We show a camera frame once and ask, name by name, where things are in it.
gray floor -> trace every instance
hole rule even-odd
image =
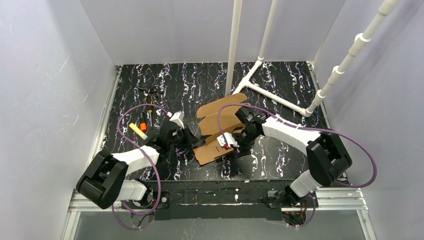
[[[130,223],[130,213],[118,212]],[[355,210],[316,211],[313,221],[299,230],[264,219],[174,219],[155,221],[148,228],[127,230],[109,212],[82,212],[76,240],[364,240]]]

black marble table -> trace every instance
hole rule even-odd
[[[253,62],[235,64],[232,90],[253,65]],[[201,119],[196,118],[196,112],[202,105],[224,97],[226,71],[226,63],[124,65],[102,147],[112,153],[134,149],[131,143],[118,134],[116,126],[118,118],[125,111],[145,102],[144,94],[135,89],[137,85],[144,88],[151,88],[153,84],[160,85],[164,94],[156,98],[155,103],[173,113],[183,111],[184,123],[194,135],[200,137],[198,123]],[[306,62],[264,62],[250,80],[302,108],[308,107],[315,95]],[[247,95],[247,102],[251,105],[271,109],[296,124],[326,127],[321,108],[317,108],[311,117],[306,118],[250,89],[243,89],[241,93]],[[140,112],[141,109],[126,116],[122,126],[126,135],[142,145],[142,139],[131,129],[128,130],[129,123],[138,123]],[[148,126],[146,134],[156,134],[164,118],[163,113],[154,112],[153,128]],[[175,148],[162,156],[156,166],[160,179],[168,181],[292,180],[308,169],[306,156],[299,150],[266,136],[255,141],[250,155],[239,159],[223,157],[200,166],[192,149]],[[138,171],[136,177],[143,180],[156,178],[151,168]]]

yellow handle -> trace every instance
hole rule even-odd
[[[129,128],[131,128],[137,135],[139,135],[143,140],[147,139],[147,135],[140,130],[134,123],[129,124]]]

cardboard box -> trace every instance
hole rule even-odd
[[[217,141],[217,137],[221,135],[218,126],[218,111],[226,104],[239,104],[246,101],[248,97],[243,93],[237,93],[228,97],[221,98],[206,105],[203,105],[197,111],[197,118],[204,118],[199,122],[201,134],[203,136],[210,135],[205,145],[195,148],[194,155],[200,165],[213,162],[232,151],[233,148],[225,149],[221,147]],[[236,112],[241,106],[229,106],[221,112],[221,126],[224,132],[231,133],[237,127],[243,127],[242,122],[236,117]]]

white wall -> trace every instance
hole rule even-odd
[[[0,7],[1,239],[60,239],[115,67],[78,0]]]
[[[345,2],[315,60],[321,87],[381,3]],[[401,1],[324,101],[331,127],[361,141],[376,158],[377,179],[362,191],[378,239],[424,234],[423,26],[423,1]],[[371,164],[358,148],[348,150],[349,179],[364,183]]]
[[[344,0],[280,0],[266,61],[312,61]],[[115,65],[227,62],[232,0],[81,0]],[[256,61],[271,0],[244,0],[236,61]]]

